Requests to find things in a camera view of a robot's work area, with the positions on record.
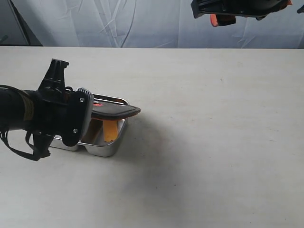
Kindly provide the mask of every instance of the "metal tin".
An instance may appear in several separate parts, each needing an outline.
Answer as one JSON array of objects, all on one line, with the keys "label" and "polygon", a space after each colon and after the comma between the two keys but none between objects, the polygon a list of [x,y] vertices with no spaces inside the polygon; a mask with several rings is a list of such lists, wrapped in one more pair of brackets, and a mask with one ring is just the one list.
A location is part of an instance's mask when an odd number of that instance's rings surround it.
[{"label": "metal tin", "polygon": [[[115,104],[120,104],[120,105],[128,105],[128,102],[121,98],[98,95],[98,94],[93,94],[93,95],[94,95],[94,102],[102,101],[102,102],[110,102],[110,103],[115,103]],[[75,145],[73,147],[67,147],[62,143],[61,137],[56,136],[54,138],[53,142],[51,143],[51,147],[56,147],[56,148],[69,150],[69,151],[77,151],[80,146],[84,146],[86,148],[86,150],[92,155],[96,155],[96,156],[100,156],[100,157],[109,157],[116,153],[116,151],[121,143],[121,138],[122,138],[122,136],[125,132],[126,126],[127,126],[127,119],[118,121],[117,126],[118,126],[118,136],[117,136],[116,140],[114,140],[112,142],[105,142],[103,131],[100,131],[94,144],[79,141],[77,145]]]}]

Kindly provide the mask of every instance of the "open tin box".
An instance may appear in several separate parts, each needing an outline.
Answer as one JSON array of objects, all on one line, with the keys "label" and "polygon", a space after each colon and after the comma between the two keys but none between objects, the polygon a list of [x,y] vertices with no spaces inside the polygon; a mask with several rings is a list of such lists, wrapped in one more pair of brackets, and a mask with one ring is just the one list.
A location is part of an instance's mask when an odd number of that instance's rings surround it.
[{"label": "open tin box", "polygon": [[[97,94],[93,94],[93,95],[94,95],[94,104],[98,104],[102,102],[102,103],[112,103],[118,105],[128,105],[128,102],[121,98],[115,98],[115,97],[97,95]],[[67,147],[62,143],[60,136],[55,136],[50,146],[64,150],[69,150],[69,151],[77,151],[80,146],[84,146],[86,150],[92,155],[101,156],[101,157],[112,156],[116,153],[120,145],[122,136],[127,127],[127,118],[117,121],[118,135],[115,140],[110,142],[105,141],[103,125],[104,124],[102,120],[91,119],[91,123],[89,125],[86,135],[78,142],[77,145],[73,147]]]}]

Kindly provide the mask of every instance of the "white table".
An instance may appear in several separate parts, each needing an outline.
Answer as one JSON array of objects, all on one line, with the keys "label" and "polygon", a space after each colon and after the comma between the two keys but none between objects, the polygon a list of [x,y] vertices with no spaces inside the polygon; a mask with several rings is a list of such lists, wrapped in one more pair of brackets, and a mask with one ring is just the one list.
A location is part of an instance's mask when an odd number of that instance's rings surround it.
[{"label": "white table", "polygon": [[51,58],[142,113],[111,158],[0,143],[1,227],[303,227],[304,51],[1,47],[1,84],[37,89]]}]

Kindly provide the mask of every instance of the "white backdrop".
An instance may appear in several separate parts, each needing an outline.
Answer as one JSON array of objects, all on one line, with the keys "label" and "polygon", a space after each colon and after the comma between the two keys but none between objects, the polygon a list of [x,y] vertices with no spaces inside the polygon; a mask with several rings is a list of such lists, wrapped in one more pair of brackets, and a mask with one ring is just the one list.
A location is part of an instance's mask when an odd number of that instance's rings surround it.
[{"label": "white backdrop", "polygon": [[303,48],[303,4],[262,21],[213,28],[191,0],[13,0],[44,46],[125,48]]}]

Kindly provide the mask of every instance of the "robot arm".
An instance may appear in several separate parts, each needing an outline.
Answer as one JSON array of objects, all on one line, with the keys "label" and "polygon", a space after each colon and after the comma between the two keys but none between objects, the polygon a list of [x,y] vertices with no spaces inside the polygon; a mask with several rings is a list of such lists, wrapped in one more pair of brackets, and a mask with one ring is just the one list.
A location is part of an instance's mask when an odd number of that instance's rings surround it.
[{"label": "robot arm", "polygon": [[[288,5],[292,5],[291,0],[193,0],[191,3],[194,18],[210,14],[214,27],[235,24],[236,16],[262,20]],[[304,12],[304,6],[298,10],[301,12]]]}]

